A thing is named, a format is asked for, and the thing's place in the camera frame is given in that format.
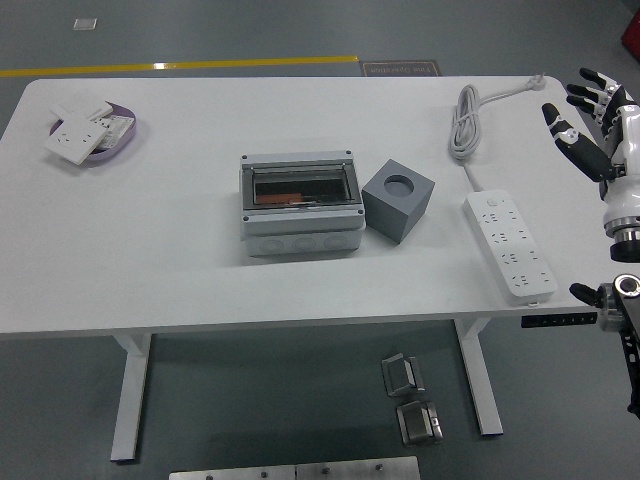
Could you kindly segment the white and black robot right hand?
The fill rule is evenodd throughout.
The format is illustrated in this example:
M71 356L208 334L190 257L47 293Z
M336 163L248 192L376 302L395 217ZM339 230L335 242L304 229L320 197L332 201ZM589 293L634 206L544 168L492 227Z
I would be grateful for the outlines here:
M600 185L606 203L603 228L609 237L639 227L639 104L616 80L588 68L580 76L592 86L569 84L567 102L589 114L599 127L598 146L564 120L551 103L542 106L558 150Z

